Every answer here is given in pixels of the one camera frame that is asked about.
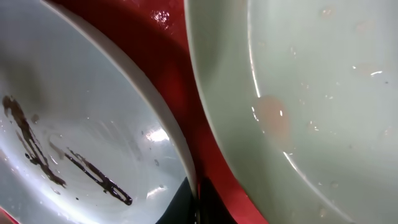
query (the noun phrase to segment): dirty plate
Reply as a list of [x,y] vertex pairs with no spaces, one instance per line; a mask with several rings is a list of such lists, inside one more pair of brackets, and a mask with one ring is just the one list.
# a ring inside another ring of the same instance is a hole
[[195,169],[142,71],[59,6],[0,2],[0,206],[22,223],[155,223]]
[[218,145],[270,223],[397,223],[396,1],[185,1]]

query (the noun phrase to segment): red surface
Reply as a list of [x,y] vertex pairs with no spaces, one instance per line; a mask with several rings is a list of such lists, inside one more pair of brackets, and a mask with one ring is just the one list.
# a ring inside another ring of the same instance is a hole
[[163,96],[190,147],[198,180],[212,181],[233,218],[267,223],[229,170],[210,131],[193,77],[183,0],[55,0],[107,35]]

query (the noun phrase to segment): food stain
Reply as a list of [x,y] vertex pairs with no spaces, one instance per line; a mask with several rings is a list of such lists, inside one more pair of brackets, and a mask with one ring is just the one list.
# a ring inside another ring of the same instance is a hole
[[70,161],[72,161],[79,169],[81,169],[87,176],[89,176],[91,179],[93,179],[98,185],[100,185],[102,188],[104,188],[104,193],[107,191],[110,192],[110,194],[119,199],[120,201],[124,202],[126,205],[131,205],[132,203],[132,198],[128,196],[125,191],[123,191],[120,187],[118,187],[112,180],[109,180],[100,170],[98,170],[93,164],[88,162],[84,157],[79,155],[78,153],[73,152],[72,150],[68,149],[69,152],[74,155],[80,162],[84,163],[93,173],[95,173],[102,181],[97,180],[93,175],[91,175],[87,170],[83,167],[82,164],[80,164],[78,161],[76,161],[74,158],[69,156],[68,154],[65,153],[65,157],[68,158]]
[[[34,138],[34,134],[29,126],[29,123],[26,121],[25,114],[19,106],[19,103],[12,99],[10,96],[5,96],[2,99],[2,105],[4,107],[4,113],[8,117],[8,110],[11,110],[11,114],[14,117],[15,122],[17,123],[18,127],[21,129],[22,136],[24,137],[26,143],[28,144],[30,150],[24,144],[25,150],[30,155],[30,162],[39,165],[42,171],[49,177],[49,179],[65,188],[65,181],[62,180],[60,177],[56,176],[49,167],[49,162],[46,157],[44,157],[43,152],[40,150],[38,146],[39,142],[37,139]],[[18,138],[20,141],[23,142],[21,136],[18,134]]]
[[[31,163],[35,165],[39,165],[42,171],[47,175],[47,177],[54,183],[61,185],[63,188],[65,188],[66,182],[61,179],[60,177],[56,176],[49,167],[49,162],[46,157],[44,157],[43,152],[40,150],[40,143],[36,139],[32,129],[29,126],[29,123],[26,121],[26,117],[24,115],[24,112],[22,111],[21,106],[19,103],[13,99],[11,96],[5,96],[2,99],[2,105],[4,107],[4,113],[8,117],[8,111],[11,110],[12,117],[16,121],[18,127],[20,128],[22,132],[22,136],[16,131],[17,137],[24,146],[25,150],[27,153],[25,154],[26,158],[30,160]],[[79,155],[78,153],[74,153],[72,150],[68,148],[69,152],[77,158],[80,162],[84,163],[89,170],[94,172],[98,177],[100,177],[101,181],[97,180],[93,175],[91,175],[85,168],[84,166],[78,162],[76,159],[72,158],[72,156],[69,156],[67,153],[63,153],[63,155],[68,158],[74,165],[76,165],[80,170],[82,170],[88,177],[93,179],[98,185],[102,186],[104,188],[104,193],[107,191],[110,192],[110,194],[119,199],[120,201],[124,202],[126,205],[131,205],[132,204],[132,198],[128,196],[125,191],[123,191],[120,187],[118,187],[112,180],[107,178],[100,170],[98,170],[93,164],[88,162],[84,157]]]
[[258,118],[263,133],[283,151],[293,148],[289,115],[283,103],[275,96],[267,95],[258,98],[254,108],[253,113]]

